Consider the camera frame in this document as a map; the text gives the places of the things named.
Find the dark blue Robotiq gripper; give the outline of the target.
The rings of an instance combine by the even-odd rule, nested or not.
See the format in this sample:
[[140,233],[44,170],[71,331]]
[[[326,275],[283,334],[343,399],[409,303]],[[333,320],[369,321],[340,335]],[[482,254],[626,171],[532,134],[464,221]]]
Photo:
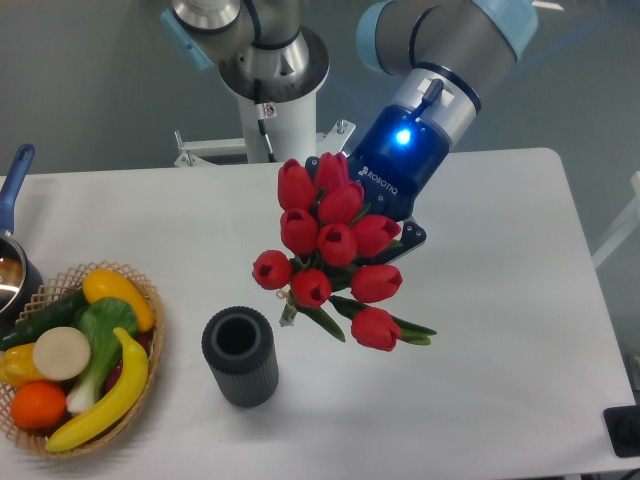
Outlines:
[[[390,105],[382,111],[348,156],[348,171],[350,179],[363,187],[369,212],[403,220],[402,231],[380,253],[356,259],[356,266],[391,264],[424,244],[427,233],[411,214],[416,198],[448,153],[446,138],[412,119],[404,108]],[[312,181],[319,166],[317,156],[305,161]]]

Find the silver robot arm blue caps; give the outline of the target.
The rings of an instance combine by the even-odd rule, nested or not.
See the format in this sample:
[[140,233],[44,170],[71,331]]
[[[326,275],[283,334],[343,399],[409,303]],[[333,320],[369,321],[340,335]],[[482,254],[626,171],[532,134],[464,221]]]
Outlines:
[[[239,139],[180,142],[183,161],[242,154],[251,163],[319,156],[343,149],[353,125],[316,130],[316,94],[330,67],[322,39],[300,21],[296,1],[174,1],[162,23],[197,69],[216,67],[235,96]],[[403,225],[392,261],[421,245],[414,203],[481,110],[485,97],[520,60],[538,27],[529,1],[382,1],[356,29],[368,68],[402,84],[348,156],[375,214]]]

